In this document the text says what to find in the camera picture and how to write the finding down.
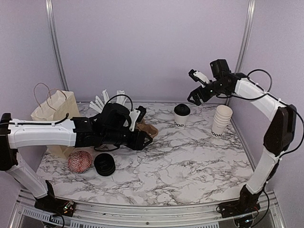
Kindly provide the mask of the brown cardboard cup carrier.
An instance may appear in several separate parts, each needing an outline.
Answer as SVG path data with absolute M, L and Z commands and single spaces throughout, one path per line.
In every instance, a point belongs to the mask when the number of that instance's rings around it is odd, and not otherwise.
M 141 122 L 136 123 L 135 128 L 138 131 L 144 131 L 144 132 L 149 133 L 152 138 L 154 138 L 155 136 L 157 136 L 157 134 L 159 132 L 156 127 L 154 127 L 152 124 L 146 123 L 144 119 L 142 119 Z

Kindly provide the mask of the black cup lid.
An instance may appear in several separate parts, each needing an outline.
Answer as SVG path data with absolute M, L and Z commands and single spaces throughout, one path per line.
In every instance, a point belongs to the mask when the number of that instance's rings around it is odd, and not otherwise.
M 186 104 L 178 104 L 174 107 L 174 112 L 179 116 L 187 116 L 190 114 L 190 108 Z

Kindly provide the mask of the white paper coffee cup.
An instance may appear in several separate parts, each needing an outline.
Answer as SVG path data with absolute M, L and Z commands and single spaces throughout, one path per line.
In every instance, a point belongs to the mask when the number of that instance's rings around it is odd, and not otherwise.
M 179 115 L 177 113 L 174 114 L 174 125 L 178 128 L 184 128 L 187 123 L 189 115 Z

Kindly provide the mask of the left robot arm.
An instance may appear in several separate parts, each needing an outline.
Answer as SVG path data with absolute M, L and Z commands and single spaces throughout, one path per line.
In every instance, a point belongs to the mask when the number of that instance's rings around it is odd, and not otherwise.
M 100 147 L 103 144 L 124 145 L 140 151 L 152 142 L 145 131 L 135 128 L 146 114 L 139 106 L 128 110 L 108 103 L 93 117 L 65 116 L 60 121 L 25 121 L 4 113 L 0 120 L 0 169 L 26 187 L 49 211 L 56 211 L 60 201 L 52 185 L 41 179 L 22 159 L 18 149 L 29 146 L 61 145 L 67 147 Z

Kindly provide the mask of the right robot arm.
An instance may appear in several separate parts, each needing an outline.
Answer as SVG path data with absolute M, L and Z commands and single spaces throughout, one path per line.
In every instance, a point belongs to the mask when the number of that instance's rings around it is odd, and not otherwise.
M 250 102 L 268 120 L 269 126 L 263 138 L 263 152 L 249 181 L 240 192 L 235 208 L 245 213 L 254 205 L 266 183 L 275 174 L 284 154 L 294 140 L 297 110 L 262 89 L 249 75 L 233 73 L 227 61 L 217 59 L 210 63 L 214 80 L 209 80 L 198 70 L 190 70 L 189 76 L 200 86 L 194 89 L 187 100 L 201 105 L 218 95 L 233 96 Z

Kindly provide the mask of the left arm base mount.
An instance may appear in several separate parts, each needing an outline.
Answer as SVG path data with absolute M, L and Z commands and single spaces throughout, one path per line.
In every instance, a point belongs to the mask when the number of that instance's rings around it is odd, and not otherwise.
M 76 203 L 72 200 L 56 198 L 51 183 L 46 181 L 46 185 L 47 195 L 39 199 L 35 197 L 35 208 L 48 212 L 54 212 L 58 215 L 72 217 L 75 211 Z

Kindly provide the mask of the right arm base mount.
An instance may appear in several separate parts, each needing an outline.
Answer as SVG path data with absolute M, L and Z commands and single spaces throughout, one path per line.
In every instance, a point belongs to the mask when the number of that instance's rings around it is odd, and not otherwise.
M 258 198 L 262 191 L 252 194 L 244 185 L 240 191 L 239 199 L 218 204 L 216 210 L 222 218 L 238 216 L 260 210 Z

